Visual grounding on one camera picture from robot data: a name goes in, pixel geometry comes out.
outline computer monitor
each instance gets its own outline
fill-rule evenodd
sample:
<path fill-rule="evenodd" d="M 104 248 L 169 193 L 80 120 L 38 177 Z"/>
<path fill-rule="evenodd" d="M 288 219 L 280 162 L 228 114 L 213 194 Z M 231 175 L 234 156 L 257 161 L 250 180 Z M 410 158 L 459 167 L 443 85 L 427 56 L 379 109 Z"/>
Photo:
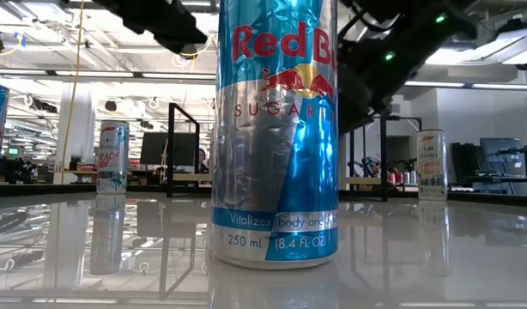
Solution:
<path fill-rule="evenodd" d="M 143 134 L 140 164 L 162 165 L 167 140 L 168 133 Z M 196 144 L 197 135 L 195 133 L 174 133 L 174 166 L 192 167 L 195 164 Z"/>
<path fill-rule="evenodd" d="M 508 149 L 521 149 L 519 138 L 482 138 L 481 148 L 485 160 L 489 163 L 519 163 L 523 162 L 524 155 L 514 151 L 510 154 L 499 154 Z"/>

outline green led light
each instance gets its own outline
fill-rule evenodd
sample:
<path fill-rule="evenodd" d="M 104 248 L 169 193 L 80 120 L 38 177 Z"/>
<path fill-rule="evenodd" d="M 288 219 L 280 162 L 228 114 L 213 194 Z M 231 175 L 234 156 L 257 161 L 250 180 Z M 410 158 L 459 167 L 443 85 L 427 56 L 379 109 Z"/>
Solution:
<path fill-rule="evenodd" d="M 437 16 L 437 18 L 435 18 L 435 22 L 441 23 L 441 22 L 445 21 L 445 19 L 446 19 L 446 15 L 445 14 L 441 14 L 441 15 Z"/>
<path fill-rule="evenodd" d="M 395 57 L 395 52 L 390 51 L 385 55 L 385 61 L 391 61 Z"/>

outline glossy white tabletop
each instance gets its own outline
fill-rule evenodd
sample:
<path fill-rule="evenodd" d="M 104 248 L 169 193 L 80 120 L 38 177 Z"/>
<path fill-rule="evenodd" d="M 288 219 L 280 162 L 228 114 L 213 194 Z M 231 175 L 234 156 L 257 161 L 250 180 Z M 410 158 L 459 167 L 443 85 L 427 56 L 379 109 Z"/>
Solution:
<path fill-rule="evenodd" d="M 329 263 L 261 271 L 213 258 L 208 199 L 129 194 L 103 216 L 95 200 L 0 199 L 0 308 L 527 308 L 527 209 L 340 203 Z M 96 275 L 109 246 L 120 270 Z"/>

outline reflective table surface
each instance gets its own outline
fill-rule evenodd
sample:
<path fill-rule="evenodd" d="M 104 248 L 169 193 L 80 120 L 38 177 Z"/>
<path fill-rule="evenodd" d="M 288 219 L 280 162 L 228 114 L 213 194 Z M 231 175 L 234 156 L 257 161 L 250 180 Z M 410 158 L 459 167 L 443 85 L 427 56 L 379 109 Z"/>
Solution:
<path fill-rule="evenodd" d="M 527 209 L 340 203 L 339 249 L 306 270 L 216 260 L 210 200 L 0 198 L 0 308 L 527 308 Z"/>

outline ceiling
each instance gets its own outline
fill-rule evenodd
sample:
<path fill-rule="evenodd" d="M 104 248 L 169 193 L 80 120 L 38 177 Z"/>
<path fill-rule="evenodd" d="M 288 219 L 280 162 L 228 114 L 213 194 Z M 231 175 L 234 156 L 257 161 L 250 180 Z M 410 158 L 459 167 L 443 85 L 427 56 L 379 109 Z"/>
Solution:
<path fill-rule="evenodd" d="M 123 26 L 120 18 L 100 9 L 90 1 L 86 2 L 83 19 L 83 39 L 80 52 L 81 70 L 98 71 L 142 71 L 142 72 L 178 72 L 215 74 L 217 65 L 216 47 L 218 45 L 218 15 L 210 12 L 210 0 L 183 1 L 184 5 L 197 18 L 197 27 L 209 36 L 206 45 L 198 47 L 203 51 L 195 61 L 187 61 L 159 46 L 152 34 L 132 33 Z M 76 38 L 80 10 L 78 2 L 71 2 L 69 7 L 61 6 L 52 0 L 23 0 L 18 2 L 0 1 L 0 31 L 3 32 L 5 52 L 18 45 L 17 34 L 25 39 L 25 46 L 6 57 L 0 57 L 0 68 L 22 68 L 33 70 L 74 70 L 76 67 Z M 515 14 L 527 10 L 527 0 L 491 0 L 480 1 L 474 13 L 482 19 L 483 26 L 495 27 Z M 338 25 L 348 22 L 351 12 L 340 5 Z M 356 25 L 348 33 L 351 39 L 358 38 L 364 27 Z M 465 79 L 468 82 L 509 82 L 517 76 L 512 66 L 497 63 L 493 65 L 445 66 L 426 65 L 417 76 L 421 81 L 453 81 Z M 146 118 L 157 124 L 168 116 L 168 103 L 176 102 L 197 121 L 205 125 L 202 128 L 202 139 L 208 145 L 208 131 L 214 120 L 213 101 L 215 86 L 213 84 L 185 83 L 139 83 L 139 82 L 92 82 L 99 94 L 97 118 Z M 43 100 L 59 109 L 63 82 L 59 80 L 29 80 L 0 77 L 0 84 L 12 90 L 9 116 L 15 117 L 12 127 L 9 125 L 9 142 L 15 142 L 14 134 L 32 134 L 36 129 L 47 136 L 57 135 L 58 121 L 56 114 L 35 111 L 29 108 L 30 97 Z M 408 100 L 417 94 L 418 89 L 402 89 L 400 94 Z M 119 105 L 116 112 L 105 109 L 108 100 L 115 100 Z M 44 115 L 48 119 L 21 119 L 21 116 Z M 139 126 L 139 121 L 131 122 L 133 131 L 139 136 L 136 143 L 141 143 L 141 136 L 146 129 Z M 156 130 L 166 130 L 166 126 L 156 125 Z M 189 130 L 180 126 L 178 130 Z"/>

